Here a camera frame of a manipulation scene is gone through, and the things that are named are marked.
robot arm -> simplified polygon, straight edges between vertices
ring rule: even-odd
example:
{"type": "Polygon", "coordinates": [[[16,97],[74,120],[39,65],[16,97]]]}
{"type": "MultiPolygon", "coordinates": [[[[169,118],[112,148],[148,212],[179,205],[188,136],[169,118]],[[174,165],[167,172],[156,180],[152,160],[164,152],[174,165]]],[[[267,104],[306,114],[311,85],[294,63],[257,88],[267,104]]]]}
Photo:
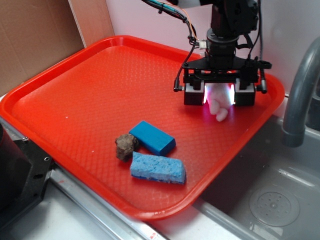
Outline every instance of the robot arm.
{"type": "Polygon", "coordinates": [[[187,62],[187,57],[174,81],[175,92],[184,90],[185,105],[203,105],[204,85],[207,83],[233,83],[236,106],[252,106],[256,90],[267,92],[264,69],[270,69],[272,65],[262,61],[262,56],[260,60],[258,57],[251,59],[251,50],[246,59],[236,56],[236,49],[252,49],[255,45],[249,33],[257,30],[259,17],[261,18],[261,0],[257,1],[258,3],[255,0],[169,0],[181,8],[212,4],[205,57],[190,62],[187,62]],[[245,37],[246,44],[238,44],[240,36],[245,37]],[[258,70],[261,73],[261,84],[256,87],[255,84],[259,81],[258,70]],[[184,87],[179,80],[182,71],[184,87]]]}

rock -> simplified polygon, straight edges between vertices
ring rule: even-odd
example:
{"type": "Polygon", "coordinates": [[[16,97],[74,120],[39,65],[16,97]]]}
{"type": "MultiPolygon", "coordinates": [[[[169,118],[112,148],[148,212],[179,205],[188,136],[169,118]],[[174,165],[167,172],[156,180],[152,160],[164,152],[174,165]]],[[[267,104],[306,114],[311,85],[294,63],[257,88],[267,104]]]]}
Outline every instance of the rock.
{"type": "Polygon", "coordinates": [[[132,158],[133,152],[138,149],[139,141],[132,134],[123,134],[115,140],[116,157],[124,162],[132,158]]]}

plush toy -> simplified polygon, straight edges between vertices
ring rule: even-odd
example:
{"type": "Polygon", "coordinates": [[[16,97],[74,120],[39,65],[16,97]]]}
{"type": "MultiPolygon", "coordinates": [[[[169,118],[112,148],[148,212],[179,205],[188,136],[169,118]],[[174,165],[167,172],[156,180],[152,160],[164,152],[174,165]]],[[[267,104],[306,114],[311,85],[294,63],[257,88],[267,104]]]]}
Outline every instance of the plush toy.
{"type": "Polygon", "coordinates": [[[228,115],[228,109],[233,102],[230,100],[230,87],[228,83],[207,83],[207,102],[210,113],[216,115],[218,122],[223,121],[228,115]]]}

red tray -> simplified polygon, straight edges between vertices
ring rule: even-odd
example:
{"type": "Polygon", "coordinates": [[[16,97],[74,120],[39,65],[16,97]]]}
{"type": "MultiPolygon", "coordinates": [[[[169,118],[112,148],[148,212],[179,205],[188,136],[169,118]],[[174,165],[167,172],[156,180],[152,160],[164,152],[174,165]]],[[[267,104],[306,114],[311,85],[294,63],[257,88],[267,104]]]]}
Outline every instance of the red tray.
{"type": "Polygon", "coordinates": [[[13,89],[0,115],[120,211],[162,219],[201,194],[285,95],[267,75],[267,94],[258,92],[254,106],[232,106],[217,122],[207,104],[186,106],[184,94],[173,92],[186,55],[135,37],[106,38],[13,89]],[[116,158],[115,139],[141,120],[175,138],[168,157],[183,161],[185,185],[133,178],[131,162],[116,158]]]}

sponge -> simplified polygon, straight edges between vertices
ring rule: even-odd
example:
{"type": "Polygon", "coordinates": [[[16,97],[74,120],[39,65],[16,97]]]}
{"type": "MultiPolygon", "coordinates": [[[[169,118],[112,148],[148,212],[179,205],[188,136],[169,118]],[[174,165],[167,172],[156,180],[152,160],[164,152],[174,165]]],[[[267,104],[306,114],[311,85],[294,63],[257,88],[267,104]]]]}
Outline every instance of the sponge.
{"type": "Polygon", "coordinates": [[[129,133],[135,136],[143,147],[157,156],[166,156],[176,146],[176,140],[172,136],[146,121],[141,121],[129,133]]]}
{"type": "Polygon", "coordinates": [[[184,184],[186,170],[179,159],[133,152],[131,175],[139,179],[184,184]]]}

